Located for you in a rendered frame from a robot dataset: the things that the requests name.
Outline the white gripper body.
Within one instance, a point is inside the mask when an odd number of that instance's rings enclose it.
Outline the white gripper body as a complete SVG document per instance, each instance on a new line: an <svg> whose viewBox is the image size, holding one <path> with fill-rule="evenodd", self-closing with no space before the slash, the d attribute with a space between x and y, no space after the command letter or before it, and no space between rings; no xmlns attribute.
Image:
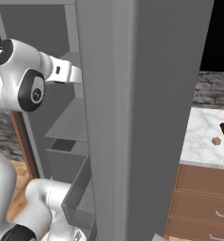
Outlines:
<svg viewBox="0 0 224 241"><path fill-rule="evenodd" d="M82 83L82 70L76 66L72 66L70 83L81 84Z"/></svg>

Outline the grey fridge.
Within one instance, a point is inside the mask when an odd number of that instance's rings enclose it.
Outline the grey fridge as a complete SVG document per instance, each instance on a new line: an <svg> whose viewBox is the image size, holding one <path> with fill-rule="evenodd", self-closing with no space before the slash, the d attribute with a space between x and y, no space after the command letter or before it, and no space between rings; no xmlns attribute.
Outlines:
<svg viewBox="0 0 224 241"><path fill-rule="evenodd" d="M6 30L4 40L21 41L46 55L68 60L81 69L79 48L68 39L67 27L75 25L76 20L73 15L66 14L62 5L40 5L36 0L21 3L9 0L6 3L0 2L0 15L1 24ZM81 87L82 83L48 82L45 84L45 94L40 107L31 112L21 113L25 116L36 114L38 123L42 125L40 130L44 132L46 130L44 126L52 121L54 115L61 113L61 104L64 102L62 96L69 93L72 99L80 98L77 91ZM37 179L54 180L51 171ZM96 233L90 233L79 229L87 241L97 241L97 230Z"/></svg>

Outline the grey fridge door bin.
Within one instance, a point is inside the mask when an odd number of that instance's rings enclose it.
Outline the grey fridge door bin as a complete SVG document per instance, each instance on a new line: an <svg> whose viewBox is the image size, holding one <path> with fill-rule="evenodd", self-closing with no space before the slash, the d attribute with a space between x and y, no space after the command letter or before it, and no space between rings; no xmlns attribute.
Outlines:
<svg viewBox="0 0 224 241"><path fill-rule="evenodd" d="M78 170L61 207L69 224L90 233L96 233L89 157L84 160Z"/></svg>

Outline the grey fridge drawer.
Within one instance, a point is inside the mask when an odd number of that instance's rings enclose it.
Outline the grey fridge drawer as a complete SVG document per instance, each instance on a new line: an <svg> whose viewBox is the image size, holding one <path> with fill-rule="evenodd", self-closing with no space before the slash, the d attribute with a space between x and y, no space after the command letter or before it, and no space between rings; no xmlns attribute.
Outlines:
<svg viewBox="0 0 224 241"><path fill-rule="evenodd" d="M72 183L78 170L89 155L88 144L84 141L56 139L46 150L52 178Z"/></svg>

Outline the brown wooden drawer front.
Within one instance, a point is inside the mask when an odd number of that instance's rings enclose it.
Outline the brown wooden drawer front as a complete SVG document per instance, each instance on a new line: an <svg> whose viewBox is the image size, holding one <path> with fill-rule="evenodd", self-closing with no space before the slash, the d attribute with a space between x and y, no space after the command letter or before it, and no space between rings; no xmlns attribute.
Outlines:
<svg viewBox="0 0 224 241"><path fill-rule="evenodd" d="M224 195L224 169L181 165L176 188Z"/></svg>
<svg viewBox="0 0 224 241"><path fill-rule="evenodd" d="M224 218L216 216L215 211L224 215L224 198L175 192L170 215L224 224Z"/></svg>
<svg viewBox="0 0 224 241"><path fill-rule="evenodd" d="M210 239L209 233L215 237L224 238L224 225L170 218L166 228L168 236L192 241L215 241Z"/></svg>

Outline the grey fridge shelf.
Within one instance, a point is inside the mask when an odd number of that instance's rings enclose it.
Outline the grey fridge shelf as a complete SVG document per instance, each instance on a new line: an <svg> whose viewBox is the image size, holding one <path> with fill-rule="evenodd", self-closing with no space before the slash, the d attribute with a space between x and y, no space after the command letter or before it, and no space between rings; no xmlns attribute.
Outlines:
<svg viewBox="0 0 224 241"><path fill-rule="evenodd" d="M45 136L87 141L88 133L84 100L74 98Z"/></svg>

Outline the brown wooden cabinet panel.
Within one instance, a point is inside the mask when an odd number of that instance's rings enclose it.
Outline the brown wooden cabinet panel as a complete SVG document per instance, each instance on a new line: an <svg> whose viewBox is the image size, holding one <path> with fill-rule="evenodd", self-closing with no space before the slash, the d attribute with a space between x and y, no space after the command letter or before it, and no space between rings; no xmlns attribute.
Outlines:
<svg viewBox="0 0 224 241"><path fill-rule="evenodd" d="M32 179L39 178L39 171L32 151L28 133L25 128L23 114L17 111L10 112L10 118L22 150L28 173Z"/></svg>

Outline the grey fridge door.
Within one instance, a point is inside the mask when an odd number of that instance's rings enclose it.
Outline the grey fridge door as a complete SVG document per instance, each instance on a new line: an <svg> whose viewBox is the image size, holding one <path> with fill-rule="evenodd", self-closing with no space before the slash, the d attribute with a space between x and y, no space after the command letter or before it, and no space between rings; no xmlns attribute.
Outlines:
<svg viewBox="0 0 224 241"><path fill-rule="evenodd" d="M98 241L165 231L215 0L75 0Z"/></svg>

